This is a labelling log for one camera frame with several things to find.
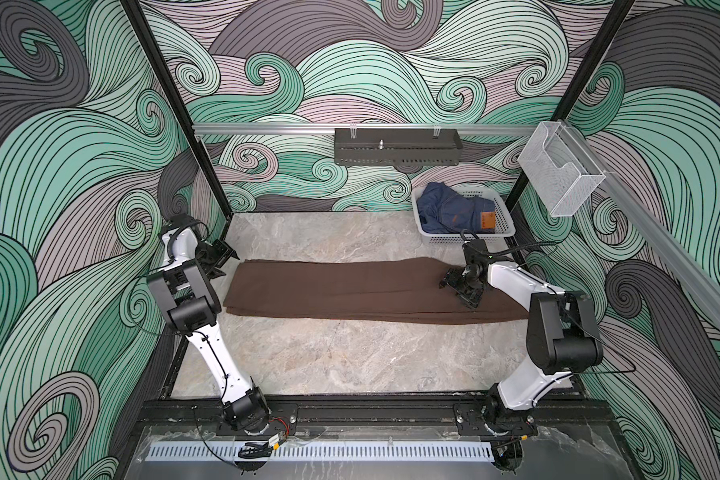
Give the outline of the brown trousers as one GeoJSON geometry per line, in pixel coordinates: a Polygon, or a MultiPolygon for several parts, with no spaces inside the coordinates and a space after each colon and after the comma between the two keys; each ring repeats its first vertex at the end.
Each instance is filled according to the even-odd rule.
{"type": "Polygon", "coordinates": [[[528,312],[498,289],[472,309],[449,287],[451,266],[434,258],[314,263],[248,260],[232,276],[230,314],[284,319],[470,325],[524,320],[528,312]]]}

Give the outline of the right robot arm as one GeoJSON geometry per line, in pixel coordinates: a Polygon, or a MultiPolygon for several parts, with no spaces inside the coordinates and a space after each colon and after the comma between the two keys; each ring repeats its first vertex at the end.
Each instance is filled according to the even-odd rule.
{"type": "Polygon", "coordinates": [[[603,360],[594,304],[582,292],[554,286],[509,261],[451,268],[440,286],[453,290],[473,309],[493,289],[527,310],[526,357],[495,386],[503,410],[531,410],[561,381],[603,360]]]}

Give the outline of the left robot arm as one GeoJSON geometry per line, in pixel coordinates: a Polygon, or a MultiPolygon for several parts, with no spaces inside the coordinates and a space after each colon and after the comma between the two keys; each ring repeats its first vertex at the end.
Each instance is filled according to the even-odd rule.
{"type": "Polygon", "coordinates": [[[237,253],[226,241],[203,238],[205,224],[188,214],[160,231],[162,264],[146,277],[147,288],[168,329],[187,339],[206,363],[220,392],[223,418],[235,431],[258,432],[270,410],[254,380],[241,370],[222,337],[222,303],[211,281],[237,253]]]}

